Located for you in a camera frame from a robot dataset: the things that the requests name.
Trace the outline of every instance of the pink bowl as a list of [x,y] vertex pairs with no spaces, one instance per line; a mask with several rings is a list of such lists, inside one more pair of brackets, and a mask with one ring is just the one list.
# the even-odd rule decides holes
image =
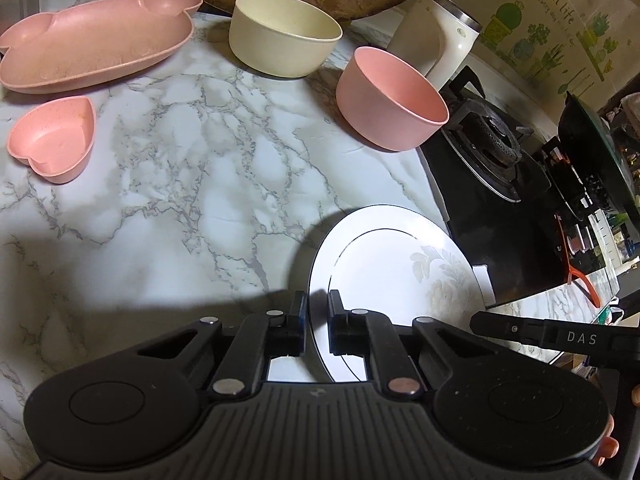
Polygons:
[[89,162],[95,137],[95,109],[85,96],[44,103],[20,118],[9,132],[11,156],[54,184],[75,179]]
[[335,98],[361,136],[395,152],[420,146],[449,120],[447,105],[420,72],[371,46],[356,49]]

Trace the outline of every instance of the cream bowl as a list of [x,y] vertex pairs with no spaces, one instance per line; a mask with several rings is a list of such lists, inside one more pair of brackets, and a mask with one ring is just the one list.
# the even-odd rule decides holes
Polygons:
[[301,0],[236,0],[229,46],[260,72],[302,77],[324,63],[341,37],[338,22]]

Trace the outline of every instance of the metal screw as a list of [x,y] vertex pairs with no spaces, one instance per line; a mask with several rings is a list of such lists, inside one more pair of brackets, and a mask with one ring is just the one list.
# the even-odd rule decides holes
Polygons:
[[244,383],[238,379],[220,379],[213,383],[213,391],[220,395],[237,395],[244,390]]
[[403,395],[413,395],[420,390],[420,383],[409,377],[391,379],[388,386],[392,392]]

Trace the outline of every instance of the pink heart-shaped dish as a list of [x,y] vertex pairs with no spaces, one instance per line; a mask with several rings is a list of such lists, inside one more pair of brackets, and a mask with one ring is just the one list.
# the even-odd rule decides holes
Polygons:
[[54,184],[75,179],[89,162],[95,108],[85,96],[44,103],[21,117],[9,132],[9,154]]

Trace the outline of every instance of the plate ear compartment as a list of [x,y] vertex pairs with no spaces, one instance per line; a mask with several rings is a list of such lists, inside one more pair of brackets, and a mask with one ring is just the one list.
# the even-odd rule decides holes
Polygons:
[[44,34],[52,22],[52,12],[40,12],[20,20],[0,36],[0,53],[6,54],[10,48],[17,48],[21,44]]

